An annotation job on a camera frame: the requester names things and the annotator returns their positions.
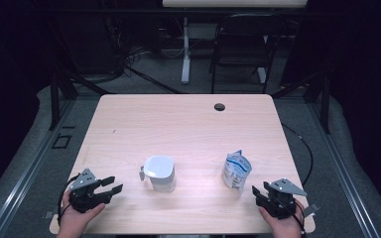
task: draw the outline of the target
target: desk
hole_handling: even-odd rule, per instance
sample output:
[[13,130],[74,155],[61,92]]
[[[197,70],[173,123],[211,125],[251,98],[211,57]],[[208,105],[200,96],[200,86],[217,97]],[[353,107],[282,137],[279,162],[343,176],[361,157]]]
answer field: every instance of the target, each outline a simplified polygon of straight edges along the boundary
[[[304,8],[308,0],[163,0],[164,7],[171,8]],[[182,83],[190,82],[191,57],[189,45],[189,23],[184,18],[184,66]],[[265,80],[265,70],[258,68],[260,81]]]
[[[216,103],[225,110],[216,111]],[[237,150],[253,168],[241,195],[221,178],[227,153]],[[175,161],[171,193],[153,191],[139,178],[154,155]],[[70,177],[85,168],[124,184],[90,222],[86,233],[93,234],[266,233],[251,185],[264,194],[264,180],[288,178],[302,187],[274,102],[259,94],[102,96]],[[305,197],[296,198],[308,206]],[[59,230],[55,217],[50,230]],[[312,217],[306,230],[315,230]]]

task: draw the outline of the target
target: wire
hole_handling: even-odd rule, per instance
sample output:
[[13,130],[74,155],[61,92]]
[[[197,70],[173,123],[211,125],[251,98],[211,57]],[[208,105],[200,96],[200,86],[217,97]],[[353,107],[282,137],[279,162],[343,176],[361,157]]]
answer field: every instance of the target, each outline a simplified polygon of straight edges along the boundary
[[285,205],[283,202],[281,202],[277,197],[273,197],[278,203],[280,203],[280,205],[282,205],[290,214],[292,214],[293,218],[295,218],[296,222],[299,224],[300,226],[300,229],[302,231],[302,237],[303,238],[306,238],[307,237],[307,234],[306,234],[306,230],[305,230],[305,217],[303,216],[303,210],[302,208],[294,201],[294,203],[299,207],[300,211],[302,212],[302,221],[296,216],[296,214],[294,214],[290,208]]
[[61,212],[61,208],[62,208],[62,200],[64,198],[64,191],[66,190],[67,186],[73,182],[74,180],[76,180],[78,177],[79,177],[80,174],[78,174],[77,176],[74,176],[72,178],[69,179],[69,181],[67,181],[64,185],[63,185],[63,189],[61,191],[61,194],[60,194],[60,198],[58,200],[58,225],[61,225],[61,219],[62,219],[62,216],[64,215],[64,211],[69,207],[69,205],[63,210],[63,212]]
[[314,169],[314,154],[312,153],[311,147],[309,147],[308,143],[306,143],[306,141],[303,139],[303,137],[299,133],[297,133],[295,130],[291,129],[289,126],[287,126],[284,123],[281,123],[281,125],[283,125],[283,127],[287,128],[288,130],[293,132],[297,137],[299,137],[299,139],[303,142],[305,147],[308,149],[309,154],[311,156],[311,165],[309,167],[309,172],[308,172],[308,174],[306,175],[305,179],[302,182],[302,185],[305,186],[306,182],[308,182],[308,179],[311,176],[312,170]]
[[156,80],[156,79],[150,77],[150,76],[147,75],[147,74],[144,74],[144,73],[142,73],[142,72],[140,72],[140,71],[138,71],[138,70],[132,68],[132,67],[129,66],[129,65],[125,65],[125,67],[128,68],[131,72],[133,72],[133,73],[137,74],[138,76],[144,78],[145,80],[150,81],[150,82],[152,82],[153,84],[155,84],[156,86],[162,88],[163,90],[166,90],[166,91],[169,91],[169,92],[171,92],[171,93],[175,93],[175,94],[186,94],[185,92],[182,92],[182,91],[176,90],[176,89],[174,89],[174,88],[172,88],[172,87],[169,87],[169,86],[167,86],[167,85],[164,85],[162,82],[160,82],[160,81],[158,81],[158,80]]

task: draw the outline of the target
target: white desk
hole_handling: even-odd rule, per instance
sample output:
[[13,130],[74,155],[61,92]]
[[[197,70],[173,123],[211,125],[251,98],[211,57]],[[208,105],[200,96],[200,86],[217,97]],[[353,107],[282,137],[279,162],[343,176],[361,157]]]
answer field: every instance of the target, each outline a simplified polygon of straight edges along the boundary
[[[216,103],[225,110],[216,111]],[[227,153],[237,150],[253,168],[241,195],[221,178]],[[154,155],[175,160],[171,193],[153,191],[148,179],[139,178]],[[113,185],[124,184],[90,222],[91,234],[267,233],[251,186],[264,195],[263,181],[288,178],[302,187],[274,102],[259,94],[105,95],[70,178],[85,168],[98,179],[115,176]],[[296,198],[308,206],[305,197]],[[59,230],[55,217],[50,229]],[[315,230],[312,217],[306,230]]]
[[[308,0],[163,0],[164,7],[172,8],[304,8]],[[191,55],[189,48],[189,23],[184,18],[184,66],[182,83],[190,82]],[[258,68],[260,80],[265,70]]]

